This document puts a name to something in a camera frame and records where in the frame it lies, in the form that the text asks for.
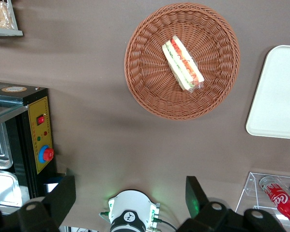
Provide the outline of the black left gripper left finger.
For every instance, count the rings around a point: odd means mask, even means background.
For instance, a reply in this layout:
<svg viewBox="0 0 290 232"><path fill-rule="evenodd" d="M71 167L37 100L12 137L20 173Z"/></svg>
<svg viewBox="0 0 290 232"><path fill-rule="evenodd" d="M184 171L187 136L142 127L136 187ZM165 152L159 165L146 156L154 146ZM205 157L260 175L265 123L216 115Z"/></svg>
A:
<svg viewBox="0 0 290 232"><path fill-rule="evenodd" d="M74 176L65 176L44 197L32 199L18 211L20 232L58 232L76 201Z"/></svg>

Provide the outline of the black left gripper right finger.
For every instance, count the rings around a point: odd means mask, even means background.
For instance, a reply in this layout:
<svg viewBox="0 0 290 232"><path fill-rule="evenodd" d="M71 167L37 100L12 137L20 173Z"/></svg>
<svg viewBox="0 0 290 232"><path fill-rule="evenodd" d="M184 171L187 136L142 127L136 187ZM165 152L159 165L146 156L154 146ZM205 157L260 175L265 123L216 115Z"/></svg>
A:
<svg viewBox="0 0 290 232"><path fill-rule="evenodd" d="M186 232L231 232L227 225L228 209L220 202L210 201L194 176L186 177L185 201L190 219Z"/></svg>

